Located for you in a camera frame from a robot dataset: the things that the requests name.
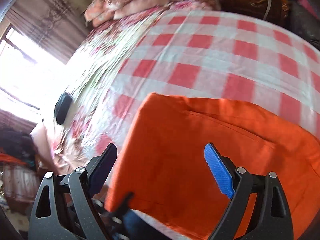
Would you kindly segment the orange pants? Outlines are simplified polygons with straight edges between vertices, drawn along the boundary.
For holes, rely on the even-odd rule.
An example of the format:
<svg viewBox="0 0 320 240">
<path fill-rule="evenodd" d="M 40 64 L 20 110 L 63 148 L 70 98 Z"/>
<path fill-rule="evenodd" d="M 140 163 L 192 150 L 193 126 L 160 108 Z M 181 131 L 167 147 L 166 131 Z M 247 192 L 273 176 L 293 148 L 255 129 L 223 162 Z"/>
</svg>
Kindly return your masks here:
<svg viewBox="0 0 320 240">
<path fill-rule="evenodd" d="M 235 198 L 222 162 L 277 174 L 293 237 L 319 226 L 319 139 L 253 103 L 149 94 L 114 165 L 105 209 L 129 206 L 191 239 L 206 239 Z"/>
</svg>

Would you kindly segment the pink striped curtain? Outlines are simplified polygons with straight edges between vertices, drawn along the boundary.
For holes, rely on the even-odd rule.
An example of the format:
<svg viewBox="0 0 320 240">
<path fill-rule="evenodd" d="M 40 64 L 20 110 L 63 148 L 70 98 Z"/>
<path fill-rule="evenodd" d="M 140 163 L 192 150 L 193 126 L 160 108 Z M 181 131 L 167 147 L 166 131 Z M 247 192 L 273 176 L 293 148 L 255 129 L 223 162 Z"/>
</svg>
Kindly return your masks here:
<svg viewBox="0 0 320 240">
<path fill-rule="evenodd" d="M 85 21 L 66 0 L 16 0 L 5 17 L 64 64 L 88 35 Z"/>
</svg>

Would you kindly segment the floral pink bedsheet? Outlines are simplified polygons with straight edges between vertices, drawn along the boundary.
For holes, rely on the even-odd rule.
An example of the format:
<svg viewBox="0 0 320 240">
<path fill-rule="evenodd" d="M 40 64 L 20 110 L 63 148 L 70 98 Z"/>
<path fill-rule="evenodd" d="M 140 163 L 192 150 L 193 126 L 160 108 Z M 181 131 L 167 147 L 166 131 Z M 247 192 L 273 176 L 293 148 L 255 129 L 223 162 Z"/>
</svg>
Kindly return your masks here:
<svg viewBox="0 0 320 240">
<path fill-rule="evenodd" d="M 53 152 L 63 152 L 65 137 L 76 125 L 80 126 L 81 133 L 85 133 L 91 116 L 102 103 L 125 59 L 164 12 L 212 9 L 208 3 L 196 0 L 174 2 L 119 20 L 109 20 L 93 29 L 65 69 L 51 79 L 53 86 L 44 97 L 47 103 L 40 110 L 42 120 L 31 132 L 37 152 L 36 172 L 43 175 L 47 171 L 59 170 Z M 73 102 L 65 122 L 58 125 L 54 107 L 64 92 L 72 97 Z"/>
</svg>

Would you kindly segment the dark wooden nightstand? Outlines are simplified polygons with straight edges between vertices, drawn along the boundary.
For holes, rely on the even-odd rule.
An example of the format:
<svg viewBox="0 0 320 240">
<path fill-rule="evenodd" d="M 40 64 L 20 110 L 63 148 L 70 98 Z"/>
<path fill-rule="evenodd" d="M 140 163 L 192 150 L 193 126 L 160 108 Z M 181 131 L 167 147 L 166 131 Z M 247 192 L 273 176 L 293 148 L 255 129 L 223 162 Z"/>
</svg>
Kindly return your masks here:
<svg viewBox="0 0 320 240">
<path fill-rule="evenodd" d="M 290 14 L 288 0 L 219 0 L 221 10 L 255 17 L 281 27 L 287 24 Z"/>
</svg>

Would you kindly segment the pink checkered plastic sheet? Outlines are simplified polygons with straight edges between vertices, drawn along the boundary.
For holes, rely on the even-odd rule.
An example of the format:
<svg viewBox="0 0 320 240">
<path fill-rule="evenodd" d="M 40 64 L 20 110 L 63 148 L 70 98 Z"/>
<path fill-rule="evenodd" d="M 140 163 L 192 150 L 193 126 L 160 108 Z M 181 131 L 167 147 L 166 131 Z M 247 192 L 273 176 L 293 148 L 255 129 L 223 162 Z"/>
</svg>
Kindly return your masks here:
<svg viewBox="0 0 320 240">
<path fill-rule="evenodd" d="M 149 93 L 254 103 L 319 135 L 319 51 L 277 25 L 221 11 L 166 11 L 116 70 L 92 117 L 121 145 Z"/>
</svg>

